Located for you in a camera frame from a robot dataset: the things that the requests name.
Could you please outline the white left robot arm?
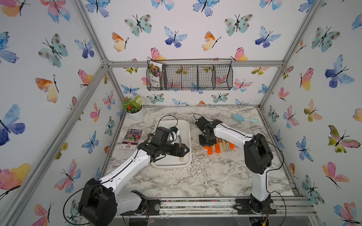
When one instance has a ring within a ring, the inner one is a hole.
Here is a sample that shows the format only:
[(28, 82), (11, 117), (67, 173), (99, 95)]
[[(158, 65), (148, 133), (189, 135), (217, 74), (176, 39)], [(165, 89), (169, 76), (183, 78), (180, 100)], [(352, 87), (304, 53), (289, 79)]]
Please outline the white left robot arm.
[(137, 190), (120, 196), (123, 187), (140, 170), (167, 155), (184, 157), (190, 149), (184, 143), (169, 139), (171, 131), (158, 127), (139, 143), (137, 150), (117, 169), (99, 180), (90, 179), (84, 186), (78, 212), (95, 226), (107, 226), (117, 215), (147, 211), (147, 197)]

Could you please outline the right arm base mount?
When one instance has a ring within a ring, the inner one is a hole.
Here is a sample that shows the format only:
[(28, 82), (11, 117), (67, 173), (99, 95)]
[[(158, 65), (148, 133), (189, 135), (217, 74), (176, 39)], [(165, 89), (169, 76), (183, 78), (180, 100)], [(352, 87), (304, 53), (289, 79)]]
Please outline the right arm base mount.
[(277, 214), (276, 206), (271, 199), (271, 195), (268, 195), (264, 201), (259, 201), (253, 195), (249, 198), (237, 198), (233, 205), (239, 215), (249, 214)]

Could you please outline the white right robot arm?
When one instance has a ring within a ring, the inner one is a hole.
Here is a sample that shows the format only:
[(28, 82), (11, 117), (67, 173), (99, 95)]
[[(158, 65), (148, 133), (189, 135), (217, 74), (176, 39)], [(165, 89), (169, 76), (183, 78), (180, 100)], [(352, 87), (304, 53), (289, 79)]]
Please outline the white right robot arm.
[(218, 138), (221, 138), (238, 148), (243, 148), (245, 164), (252, 172), (251, 197), (259, 202), (266, 201), (269, 198), (266, 171), (272, 164), (273, 154), (265, 137), (260, 133), (252, 135), (241, 132), (221, 120), (209, 121), (201, 115), (195, 124), (202, 132), (199, 135), (201, 146), (211, 147), (216, 144)]

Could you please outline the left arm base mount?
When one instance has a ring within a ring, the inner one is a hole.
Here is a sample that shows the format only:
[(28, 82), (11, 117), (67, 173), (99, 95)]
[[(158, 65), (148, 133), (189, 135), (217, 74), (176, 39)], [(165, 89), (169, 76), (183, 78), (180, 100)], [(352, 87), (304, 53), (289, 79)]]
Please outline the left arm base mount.
[(137, 190), (123, 196), (118, 203), (118, 214), (123, 216), (157, 216), (160, 209), (159, 199), (149, 199)]

